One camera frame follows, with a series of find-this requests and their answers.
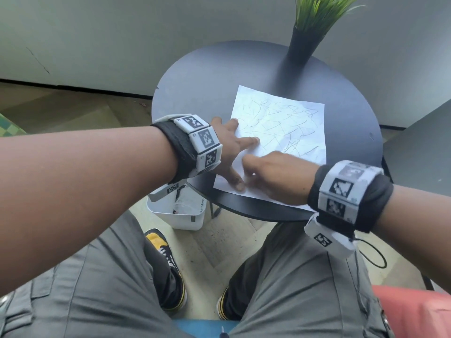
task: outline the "wooden floor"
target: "wooden floor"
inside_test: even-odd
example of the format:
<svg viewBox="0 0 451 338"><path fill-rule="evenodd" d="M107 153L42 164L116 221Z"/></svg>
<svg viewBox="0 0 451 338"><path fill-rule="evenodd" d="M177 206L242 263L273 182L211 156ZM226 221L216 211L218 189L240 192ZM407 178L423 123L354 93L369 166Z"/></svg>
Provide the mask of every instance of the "wooden floor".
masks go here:
<svg viewBox="0 0 451 338"><path fill-rule="evenodd" d="M151 123L149 100L53 90L0 83L0 113L27 133L145 126ZM392 132L383 133L391 138ZM189 301L178 317L216 319L216 301L239 265L262 245L275 223L235 215L226 210L211 219L207 207L199 231L173 230L152 214L146 199L131 211L143 230L159 228L167 237L185 279ZM419 271L373 234L362 234L388 261L387 269L367 263L373 284L424 289ZM381 259L366 244L359 248L375 262Z"/></svg>

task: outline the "thigh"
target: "thigh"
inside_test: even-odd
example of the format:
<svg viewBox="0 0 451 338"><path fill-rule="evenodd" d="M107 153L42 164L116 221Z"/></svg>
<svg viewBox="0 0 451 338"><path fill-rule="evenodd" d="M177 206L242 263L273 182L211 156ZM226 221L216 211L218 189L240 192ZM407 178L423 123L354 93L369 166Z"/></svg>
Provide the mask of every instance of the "thigh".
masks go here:
<svg viewBox="0 0 451 338"><path fill-rule="evenodd" d="M334 258L299 223L278 224L264 245L255 293L231 337L384 337L359 254Z"/></svg>
<svg viewBox="0 0 451 338"><path fill-rule="evenodd" d="M159 306L144 240L127 211L46 277L16 290L5 337L186 336Z"/></svg>

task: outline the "white wall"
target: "white wall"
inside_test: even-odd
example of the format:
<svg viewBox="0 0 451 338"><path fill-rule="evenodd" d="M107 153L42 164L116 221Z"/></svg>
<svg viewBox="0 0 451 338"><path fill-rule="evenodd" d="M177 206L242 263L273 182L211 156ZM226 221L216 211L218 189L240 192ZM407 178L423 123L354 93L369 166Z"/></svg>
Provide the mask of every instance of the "white wall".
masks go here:
<svg viewBox="0 0 451 338"><path fill-rule="evenodd" d="M451 99L451 0L362 3L315 56L380 123L406 127ZM294 0L0 0L0 78L152 95L184 54L232 39L287 45L293 23Z"/></svg>

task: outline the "artificial grass plant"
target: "artificial grass plant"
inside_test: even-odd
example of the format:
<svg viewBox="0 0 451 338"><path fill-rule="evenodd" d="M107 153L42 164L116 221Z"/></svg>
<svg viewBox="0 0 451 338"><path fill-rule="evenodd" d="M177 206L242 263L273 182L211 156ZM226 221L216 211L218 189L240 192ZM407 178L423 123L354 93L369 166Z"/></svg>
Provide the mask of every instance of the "artificial grass plant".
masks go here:
<svg viewBox="0 0 451 338"><path fill-rule="evenodd" d="M302 33L315 33L324 37L341 16L360 7L351 7L355 1L357 0L296 0L295 27Z"/></svg>

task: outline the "trash bin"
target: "trash bin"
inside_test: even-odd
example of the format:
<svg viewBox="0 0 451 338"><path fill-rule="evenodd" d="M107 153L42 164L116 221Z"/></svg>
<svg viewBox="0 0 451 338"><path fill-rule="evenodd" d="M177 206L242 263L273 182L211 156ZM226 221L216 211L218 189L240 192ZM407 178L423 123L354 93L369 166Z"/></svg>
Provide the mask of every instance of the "trash bin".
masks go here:
<svg viewBox="0 0 451 338"><path fill-rule="evenodd" d="M199 230L203 225L206 199L188 185L158 201L147 199L147 208L174 229Z"/></svg>

